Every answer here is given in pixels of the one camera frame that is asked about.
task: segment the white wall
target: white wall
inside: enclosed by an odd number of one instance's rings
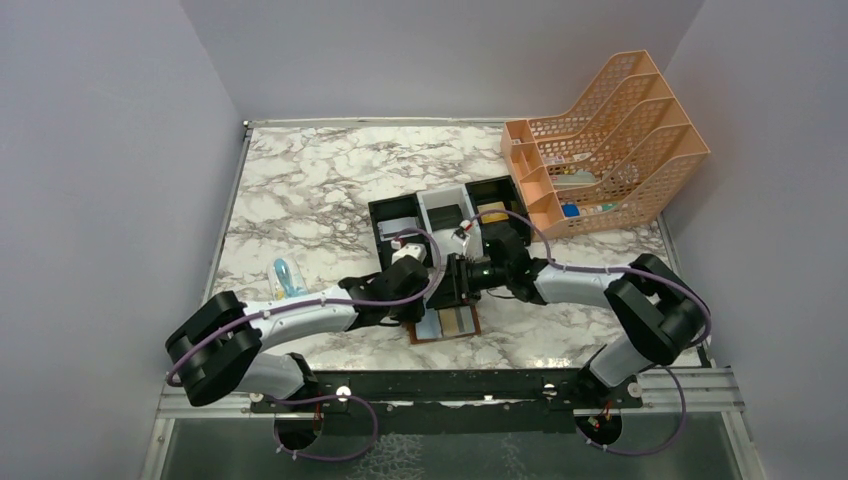
[[[182,0],[249,119],[539,116],[607,58],[660,68],[703,0]]]
[[[848,466],[848,3],[707,0],[666,75],[713,154],[667,209],[770,478]]]
[[[0,478],[135,478],[241,120],[176,0],[0,3]]]

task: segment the marble tabletop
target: marble tabletop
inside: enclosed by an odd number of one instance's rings
[[[267,267],[277,257],[297,261],[310,291],[379,271],[368,202],[506,175],[500,135],[488,126],[255,129],[214,291],[270,300]],[[626,263],[644,252],[667,260],[656,223],[560,239],[553,252],[560,262],[586,265]],[[544,248],[534,243],[530,253],[542,256]],[[623,334],[612,312],[596,307],[484,294],[477,311],[483,334],[475,337],[410,345],[406,329],[374,327],[270,352],[301,353],[316,370],[573,367]],[[693,349],[676,363],[698,364]]]

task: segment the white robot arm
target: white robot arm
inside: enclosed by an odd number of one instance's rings
[[[630,375],[654,364],[669,365],[705,325],[701,310],[662,282],[620,270],[634,269],[685,287],[657,257],[642,255],[625,268],[601,273],[564,271],[545,259],[531,258],[514,230],[489,229],[489,258],[452,254],[444,277],[429,296],[428,308],[449,308],[480,298],[481,290],[507,287],[520,301],[539,305],[579,303],[612,308],[623,335],[581,369],[572,392],[604,398]],[[350,277],[322,292],[274,302],[239,302],[233,292],[212,297],[166,342],[192,405],[212,403],[233,391],[281,399],[308,398],[312,372],[296,354],[263,353],[276,345],[326,332],[378,325],[389,317],[420,321],[427,269],[424,249],[396,255],[384,272]],[[418,298],[406,301],[408,297]]]

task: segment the blue object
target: blue object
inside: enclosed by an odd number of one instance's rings
[[[580,209],[577,208],[577,205],[563,205],[562,213],[564,213],[566,217],[579,217]]]
[[[297,297],[306,294],[306,290],[293,285],[294,282],[292,282],[291,270],[289,270],[289,265],[285,260],[278,258],[274,262],[274,271],[277,273],[277,280],[279,280],[280,285],[283,286],[283,291],[286,292],[286,297]]]

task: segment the purple cable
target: purple cable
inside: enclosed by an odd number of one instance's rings
[[[310,460],[318,460],[318,461],[321,461],[321,462],[346,462],[348,460],[353,460],[354,458],[361,457],[362,455],[365,455],[366,453],[368,453],[368,450],[371,450],[371,448],[374,446],[374,444],[377,443],[377,437],[378,437],[379,431],[380,431],[379,423],[377,422],[377,412],[375,412],[374,407],[372,407],[371,404],[368,403],[368,401],[363,399],[363,398],[359,398],[359,397],[354,396],[354,395],[324,395],[324,396],[321,396],[321,397],[307,398],[306,400],[283,400],[283,399],[280,399],[280,398],[272,397],[270,395],[265,395],[265,398],[271,399],[271,401],[273,401],[274,403],[276,403],[278,405],[286,405],[286,406],[309,405],[309,404],[312,404],[312,403],[323,402],[323,401],[326,401],[326,400],[336,400],[336,399],[339,399],[339,398],[347,398],[347,399],[353,400],[354,402],[359,403],[360,405],[365,407],[368,410],[368,413],[371,415],[371,425],[372,425],[371,438],[368,439],[368,443],[365,445],[365,447],[363,447],[362,449],[360,449],[360,450],[358,450],[354,453],[351,453],[351,454],[348,454],[348,455],[343,455],[341,457],[327,457],[327,456],[324,456],[324,455],[314,455],[314,454],[311,454],[311,453],[300,453],[297,450],[289,450],[280,441],[280,437],[277,433],[277,427],[275,426],[274,427],[274,441],[277,443],[277,453],[280,453],[281,451],[286,452],[289,455],[292,455],[293,459],[297,459],[298,457],[302,457],[302,458],[308,458]]]
[[[328,299],[324,300],[324,304],[325,305],[361,305],[361,306],[366,306],[366,307],[396,307],[398,305],[404,305],[404,304],[407,304],[407,303],[414,302],[414,301],[418,300],[419,298],[430,293],[430,291],[433,290],[434,288],[438,287],[439,282],[441,282],[441,276],[444,272],[442,271],[442,267],[443,267],[443,265],[442,265],[442,252],[439,251],[439,245],[436,243],[436,240],[432,237],[432,235],[425,232],[424,230],[421,230],[420,228],[407,228],[407,229],[401,230],[400,232],[398,232],[396,234],[395,238],[400,237],[401,235],[403,235],[405,233],[418,233],[420,235],[423,235],[424,238],[426,238],[427,241],[430,242],[430,248],[433,251],[433,257],[434,257],[433,258],[433,265],[436,269],[436,272],[433,274],[433,277],[430,279],[430,282],[427,283],[426,287],[424,287],[420,292],[416,293],[415,295],[412,295],[411,297],[403,298],[403,299],[400,299],[400,300],[389,300],[389,301],[380,302],[380,301],[375,301],[375,300],[347,300],[347,299],[343,299],[343,298],[328,298]],[[298,308],[303,308],[303,307],[311,307],[311,306],[314,306],[314,305],[321,305],[321,300],[313,299],[313,300],[304,300],[302,302],[297,302],[297,303],[290,303],[288,305],[283,305],[283,306],[280,306],[280,307],[271,308],[271,309],[268,310],[268,312],[271,315],[277,315],[279,313],[284,313],[284,312],[296,310]],[[171,371],[169,371],[168,374],[165,377],[165,382],[172,387],[181,387],[182,382],[178,382],[178,381],[174,380],[174,375],[176,375],[176,373],[179,372],[180,369],[182,367],[184,367],[185,364],[189,360],[191,360],[191,357],[195,356],[197,354],[197,352],[199,352],[205,346],[207,346],[210,343],[212,343],[213,341],[215,341],[221,335],[233,330],[234,328],[238,327],[239,325],[243,325],[247,322],[250,322],[252,320],[256,320],[258,318],[262,318],[262,312],[251,313],[250,315],[245,315],[241,318],[237,318],[237,319],[233,320],[232,322],[222,326],[218,330],[215,330],[213,333],[209,334],[208,337],[206,337],[203,340],[201,340],[200,342],[198,342],[197,345],[190,348],[189,351],[187,351],[182,357],[180,357],[179,360],[174,362],[174,366],[171,368]]]
[[[688,298],[695,305],[697,305],[698,308],[701,310],[701,313],[704,315],[704,330],[698,336],[698,338],[696,338],[695,340],[692,341],[692,343],[689,344],[689,347],[694,347],[694,346],[698,345],[699,343],[703,342],[710,335],[710,332],[712,332],[713,322],[712,322],[712,317],[710,315],[710,309],[707,308],[707,305],[704,303],[703,300],[701,300],[701,298],[698,295],[695,294],[695,292],[689,290],[688,288],[685,288],[682,285],[674,283],[667,278],[663,278],[663,277],[660,277],[659,275],[655,275],[655,274],[650,273],[650,272],[644,272],[642,270],[632,268],[632,267],[586,267],[586,266],[579,266],[579,265],[561,265],[561,264],[557,263],[556,261],[554,261],[553,254],[551,252],[550,241],[548,240],[548,237],[546,237],[545,234],[542,233],[542,230],[540,230],[539,227],[537,227],[536,225],[533,225],[533,222],[531,222],[530,220],[527,220],[526,218],[522,217],[521,215],[519,215],[515,212],[511,212],[509,210],[501,210],[501,209],[486,210],[485,212],[480,212],[477,215],[474,215],[473,217],[471,217],[471,222],[473,223],[474,221],[479,220],[480,217],[482,217],[483,215],[488,215],[490,213],[503,213],[503,214],[509,215],[510,217],[517,218],[518,220],[521,220],[525,224],[529,225],[530,228],[532,228],[533,231],[536,232],[536,235],[539,236],[539,239],[542,240],[542,243],[545,245],[545,254],[547,255],[548,264],[550,266],[554,267],[554,268],[557,268],[557,269],[563,270],[563,271],[577,272],[577,273],[594,273],[594,274],[600,274],[600,273],[630,273],[630,274],[633,274],[633,275],[638,275],[638,276],[643,277],[643,278],[647,278],[648,280],[652,280],[652,281],[661,283],[661,284],[663,284],[667,287],[673,288],[673,289],[677,290],[678,292],[682,293],[686,298]]]
[[[663,368],[663,370],[668,372],[669,375],[671,375],[671,379],[674,380],[674,385],[677,386],[677,393],[680,394],[680,415],[681,415],[680,416],[680,423],[677,424],[677,429],[674,431],[674,433],[670,437],[668,437],[668,440],[666,440],[665,442],[663,442],[660,445],[657,445],[654,448],[650,448],[648,450],[641,450],[641,451],[639,451],[639,450],[621,450],[621,449],[618,449],[618,448],[615,448],[615,447],[609,447],[609,446],[604,448],[603,445],[599,445],[599,444],[593,442],[592,440],[589,440],[589,437],[587,437],[586,434],[583,433],[583,431],[578,428],[577,432],[580,433],[580,435],[584,439],[586,439],[586,443],[597,448],[597,449],[604,450],[606,453],[612,453],[614,455],[622,455],[622,456],[625,456],[625,457],[644,457],[646,455],[653,455],[655,453],[659,453],[659,452],[665,450],[666,448],[674,445],[678,440],[680,440],[680,435],[683,433],[683,429],[686,427],[686,398],[683,395],[683,386],[680,385],[680,380],[677,379],[677,375],[675,375],[671,371],[670,368],[667,368],[667,367],[662,367],[662,368]]]

